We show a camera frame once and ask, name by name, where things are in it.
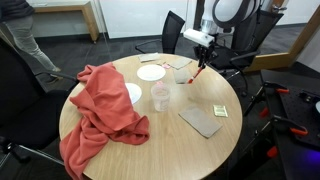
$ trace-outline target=round wooden table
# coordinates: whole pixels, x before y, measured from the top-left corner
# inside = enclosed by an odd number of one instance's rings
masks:
[[[168,54],[160,54],[160,57],[160,60],[146,63],[140,63],[138,56],[113,62],[126,83],[135,83],[142,89],[142,96],[133,107],[140,116],[149,118],[150,139],[142,145],[109,141],[87,165],[84,174],[89,178],[201,179],[215,171],[235,148],[242,127],[240,103],[229,83],[209,67],[192,84],[176,84],[173,69],[167,69],[161,80],[171,88],[169,110],[155,110],[150,92],[155,82],[141,80],[137,70],[147,64],[170,63],[181,58]],[[185,68],[194,74],[198,70],[197,65],[197,61],[192,61]],[[70,97],[77,95],[83,87],[84,84],[79,83]],[[179,116],[178,113],[191,104],[196,104],[210,118],[222,124],[210,138],[200,135]],[[228,117],[214,116],[213,105],[225,105]],[[76,106],[67,100],[60,118],[61,139],[72,131],[80,118]]]

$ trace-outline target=red towel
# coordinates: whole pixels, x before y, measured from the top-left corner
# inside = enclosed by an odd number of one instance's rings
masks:
[[[90,158],[109,139],[135,145],[149,139],[149,120],[133,110],[123,76],[112,63],[87,65],[78,79],[86,86],[70,101],[83,117],[60,143],[66,170],[73,179],[82,179]]]

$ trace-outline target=office chair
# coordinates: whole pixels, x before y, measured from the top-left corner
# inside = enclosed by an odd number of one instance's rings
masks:
[[[181,17],[179,17],[172,11],[169,11],[163,26],[161,39],[151,40],[137,44],[135,46],[135,49],[145,54],[146,52],[141,50],[139,48],[140,46],[160,41],[162,43],[163,53],[174,54],[177,41],[184,23],[185,21]]]
[[[241,93],[244,97],[248,92],[248,83],[243,70],[260,54],[259,46],[282,16],[283,14],[258,10],[235,27],[231,48],[220,45],[215,47],[215,53],[208,65],[222,71],[220,74],[223,76],[227,75],[227,70],[235,70],[234,74],[226,77],[227,80],[240,74],[245,82],[245,91]]]
[[[63,165],[40,149],[58,138],[60,112],[77,80],[61,73],[43,72],[75,82],[69,90],[45,92],[24,59],[2,38],[0,54],[0,150],[5,158],[11,154],[21,163],[30,158],[19,156],[15,151],[19,147]]]

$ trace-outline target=person's leg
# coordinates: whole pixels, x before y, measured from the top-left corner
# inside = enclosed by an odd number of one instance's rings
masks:
[[[11,32],[18,48],[36,58],[47,70],[61,71],[51,62],[48,56],[40,50],[36,43],[31,33],[33,25],[32,16],[6,21],[4,24]]]

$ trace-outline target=plastic cup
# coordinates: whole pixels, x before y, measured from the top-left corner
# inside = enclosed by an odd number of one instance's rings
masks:
[[[170,101],[170,88],[164,83],[157,83],[151,87],[154,107],[157,111],[168,110]]]

